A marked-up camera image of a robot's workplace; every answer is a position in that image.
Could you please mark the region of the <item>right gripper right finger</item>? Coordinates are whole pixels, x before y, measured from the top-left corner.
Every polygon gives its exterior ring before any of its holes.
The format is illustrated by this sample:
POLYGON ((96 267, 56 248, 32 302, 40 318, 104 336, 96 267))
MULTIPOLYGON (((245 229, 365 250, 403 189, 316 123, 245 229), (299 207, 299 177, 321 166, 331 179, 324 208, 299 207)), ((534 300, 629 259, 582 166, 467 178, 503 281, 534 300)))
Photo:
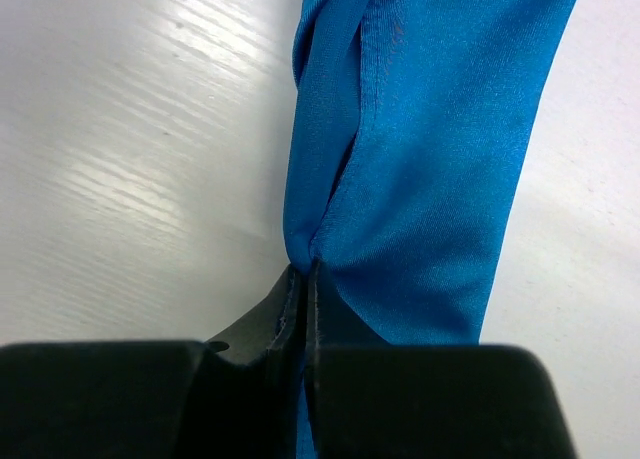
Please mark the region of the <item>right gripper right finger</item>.
POLYGON ((308 283, 305 389, 321 458, 573 458, 551 379, 511 346, 400 346, 308 283))

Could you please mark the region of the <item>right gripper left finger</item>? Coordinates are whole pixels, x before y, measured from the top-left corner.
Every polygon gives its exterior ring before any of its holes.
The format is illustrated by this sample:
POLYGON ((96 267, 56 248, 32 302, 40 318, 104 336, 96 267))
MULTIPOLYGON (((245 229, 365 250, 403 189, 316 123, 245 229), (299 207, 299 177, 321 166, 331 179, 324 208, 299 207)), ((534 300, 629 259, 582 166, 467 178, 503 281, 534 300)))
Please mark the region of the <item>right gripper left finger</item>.
POLYGON ((303 280, 207 341, 22 343, 1 350, 5 458, 292 458, 303 280))

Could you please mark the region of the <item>blue cloth napkin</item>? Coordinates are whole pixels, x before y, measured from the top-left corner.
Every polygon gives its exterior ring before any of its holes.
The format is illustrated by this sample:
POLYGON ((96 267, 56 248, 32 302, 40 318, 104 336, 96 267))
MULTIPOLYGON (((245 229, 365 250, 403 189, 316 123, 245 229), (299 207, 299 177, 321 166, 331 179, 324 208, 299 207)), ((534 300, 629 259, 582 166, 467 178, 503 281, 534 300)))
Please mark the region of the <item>blue cloth napkin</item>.
MULTIPOLYGON (((480 346, 575 1, 302 0, 286 251, 388 343, 480 346)), ((296 454, 321 458, 305 384, 296 454)))

